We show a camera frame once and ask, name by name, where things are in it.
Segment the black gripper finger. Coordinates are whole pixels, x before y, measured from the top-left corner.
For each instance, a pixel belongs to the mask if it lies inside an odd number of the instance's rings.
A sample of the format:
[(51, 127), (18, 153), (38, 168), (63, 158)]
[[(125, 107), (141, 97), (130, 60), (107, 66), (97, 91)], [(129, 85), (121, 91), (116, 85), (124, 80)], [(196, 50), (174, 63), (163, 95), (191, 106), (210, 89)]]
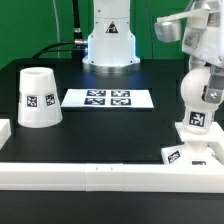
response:
[(209, 81), (205, 86), (203, 100), (207, 103), (219, 104), (224, 92), (224, 68), (210, 66)]
[(199, 67), (204, 67), (205, 64), (206, 64), (206, 62), (201, 59), (198, 59), (194, 56), (189, 57), (189, 70), (190, 71), (192, 71), (196, 68), (199, 68)]

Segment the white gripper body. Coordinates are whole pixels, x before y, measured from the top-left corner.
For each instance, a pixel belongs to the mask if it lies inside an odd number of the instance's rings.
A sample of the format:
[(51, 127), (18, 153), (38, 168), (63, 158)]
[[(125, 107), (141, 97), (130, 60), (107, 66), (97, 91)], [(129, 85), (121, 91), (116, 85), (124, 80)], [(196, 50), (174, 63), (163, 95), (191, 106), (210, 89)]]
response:
[(209, 9), (205, 30), (185, 26), (182, 51), (224, 68), (224, 0), (196, 0), (191, 10)]

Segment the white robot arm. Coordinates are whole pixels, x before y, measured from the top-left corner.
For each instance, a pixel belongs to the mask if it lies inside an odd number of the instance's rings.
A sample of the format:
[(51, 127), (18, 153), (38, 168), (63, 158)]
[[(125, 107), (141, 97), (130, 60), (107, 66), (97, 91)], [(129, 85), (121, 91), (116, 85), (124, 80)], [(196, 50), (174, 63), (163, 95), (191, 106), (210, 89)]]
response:
[[(135, 36), (130, 31), (130, 0), (93, 0), (94, 28), (88, 36), (86, 68), (118, 72), (136, 65)], [(204, 100), (218, 104), (224, 93), (224, 0), (190, 0), (185, 11), (159, 17), (155, 23), (162, 42), (182, 42), (189, 68), (211, 65)]]

